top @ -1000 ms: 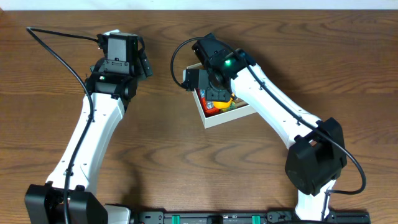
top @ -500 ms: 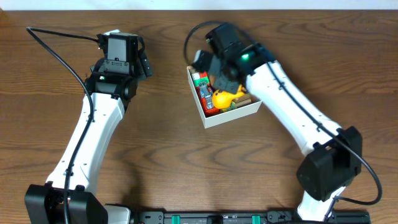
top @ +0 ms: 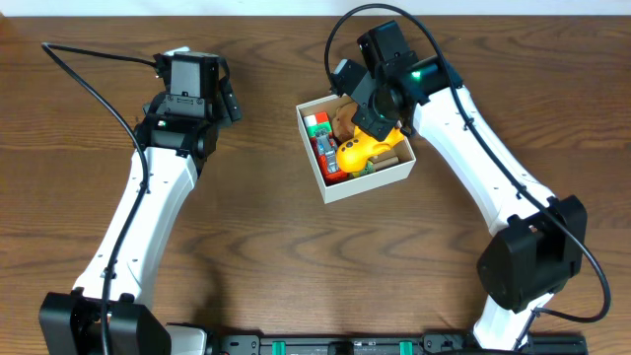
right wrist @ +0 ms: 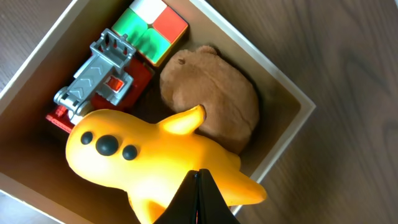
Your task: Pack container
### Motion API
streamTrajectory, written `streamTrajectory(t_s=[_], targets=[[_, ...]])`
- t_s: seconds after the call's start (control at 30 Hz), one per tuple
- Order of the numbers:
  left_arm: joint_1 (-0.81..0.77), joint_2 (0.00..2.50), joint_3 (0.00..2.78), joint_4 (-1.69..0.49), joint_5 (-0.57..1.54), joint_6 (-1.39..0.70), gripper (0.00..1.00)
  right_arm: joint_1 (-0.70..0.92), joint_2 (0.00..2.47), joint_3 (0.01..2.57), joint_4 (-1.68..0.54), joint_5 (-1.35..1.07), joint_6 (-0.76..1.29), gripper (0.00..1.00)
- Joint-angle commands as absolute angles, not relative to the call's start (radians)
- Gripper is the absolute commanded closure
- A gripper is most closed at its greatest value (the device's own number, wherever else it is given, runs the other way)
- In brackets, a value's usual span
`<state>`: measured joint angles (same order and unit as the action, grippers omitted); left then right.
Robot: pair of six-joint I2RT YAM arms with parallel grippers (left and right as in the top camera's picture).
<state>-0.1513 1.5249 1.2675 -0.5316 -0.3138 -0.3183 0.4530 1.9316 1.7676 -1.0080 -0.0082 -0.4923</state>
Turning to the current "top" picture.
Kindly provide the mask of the brown plush toy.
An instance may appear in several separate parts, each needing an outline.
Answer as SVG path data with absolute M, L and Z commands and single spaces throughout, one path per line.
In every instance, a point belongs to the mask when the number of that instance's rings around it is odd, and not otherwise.
M 334 137 L 339 142 L 345 142 L 354 137 L 355 124 L 352 118 L 357 112 L 357 105 L 349 103 L 339 106 L 335 111 L 335 116 L 331 120 L 331 127 Z

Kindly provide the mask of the yellow round toy with handle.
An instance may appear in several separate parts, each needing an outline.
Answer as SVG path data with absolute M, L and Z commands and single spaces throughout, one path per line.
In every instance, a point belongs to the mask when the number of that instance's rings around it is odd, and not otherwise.
M 399 164 L 399 158 L 396 155 L 382 155 L 372 157 L 367 161 L 366 166 L 363 170 L 355 173 L 350 173 L 349 177 L 351 178 L 360 178 L 366 175 L 370 175 L 376 172 L 379 172 L 384 169 L 388 169 L 392 166 Z

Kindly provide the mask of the orange toy dinosaur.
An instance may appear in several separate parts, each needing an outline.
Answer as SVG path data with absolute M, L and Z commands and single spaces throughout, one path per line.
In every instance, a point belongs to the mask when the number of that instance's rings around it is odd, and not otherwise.
M 399 128 L 394 128 L 384 141 L 378 141 L 356 127 L 354 136 L 342 143 L 336 152 L 337 166 L 344 173 L 360 172 L 370 158 L 392 150 L 404 139 Z

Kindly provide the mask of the multicoloured puzzle cube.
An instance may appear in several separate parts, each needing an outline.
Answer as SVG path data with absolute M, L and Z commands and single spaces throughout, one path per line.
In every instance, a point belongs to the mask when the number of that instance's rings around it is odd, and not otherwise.
M 316 138 L 322 131 L 327 135 L 332 132 L 329 117 L 325 111 L 304 116 L 303 123 L 309 138 Z

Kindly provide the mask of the red toy car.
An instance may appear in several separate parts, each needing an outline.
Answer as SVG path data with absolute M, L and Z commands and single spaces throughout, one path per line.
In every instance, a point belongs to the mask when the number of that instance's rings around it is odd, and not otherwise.
M 331 134 L 321 129 L 315 132 L 310 141 L 325 184 L 331 185 L 346 181 L 348 174 L 344 173 L 337 164 L 337 145 Z

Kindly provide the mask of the white cardboard box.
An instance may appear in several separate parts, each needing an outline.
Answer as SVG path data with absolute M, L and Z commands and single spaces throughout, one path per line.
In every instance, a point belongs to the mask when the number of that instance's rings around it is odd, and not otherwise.
M 407 178 L 416 162 L 415 155 L 410 147 L 408 139 L 405 137 L 405 139 L 402 142 L 398 143 L 392 150 L 379 155 L 396 155 L 399 158 L 398 165 L 363 177 L 352 178 L 349 177 L 350 173 L 347 173 L 348 179 L 346 181 L 326 185 L 317 165 L 316 155 L 314 153 L 310 138 L 307 135 L 306 127 L 303 123 L 303 117 L 325 111 L 328 114 L 331 124 L 331 120 L 335 116 L 336 109 L 349 103 L 354 102 L 348 96 L 337 97 L 335 95 L 331 95 L 296 106 L 299 131 L 304 141 L 307 155 L 312 165 L 320 193 L 322 195 L 323 201 L 326 203 L 346 198 L 354 194 L 358 194 L 373 188 L 380 187 L 382 185 L 386 185 Z M 330 134 L 331 137 L 335 140 L 338 150 L 339 146 L 344 142 L 339 142 L 334 137 L 333 132 L 331 132 Z

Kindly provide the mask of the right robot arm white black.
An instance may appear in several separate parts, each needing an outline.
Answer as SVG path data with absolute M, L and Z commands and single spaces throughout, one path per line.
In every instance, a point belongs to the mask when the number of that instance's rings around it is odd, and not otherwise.
M 358 39 L 361 62 L 343 60 L 327 75 L 332 91 L 356 105 L 359 135 L 338 164 L 361 169 L 367 140 L 420 136 L 446 161 L 479 208 L 491 242 L 477 261 L 487 300 L 470 334 L 450 352 L 580 354 L 576 338 L 530 332 L 549 301 L 582 267 L 587 212 L 575 196 L 558 198 L 505 147 L 477 109 L 445 55 L 420 59 L 399 25 L 387 22 Z

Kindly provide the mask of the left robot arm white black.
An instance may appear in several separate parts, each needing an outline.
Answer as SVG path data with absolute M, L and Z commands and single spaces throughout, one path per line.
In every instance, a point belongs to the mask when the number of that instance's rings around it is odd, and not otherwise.
M 163 324 L 151 311 L 158 270 L 176 216 L 216 149 L 219 132 L 242 119 L 227 60 L 187 47 L 158 53 L 148 65 L 165 88 L 130 126 L 44 43 L 44 52 L 119 122 L 134 152 L 105 236 L 68 293 L 48 293 L 38 321 L 51 354 L 217 354 L 210 330 Z

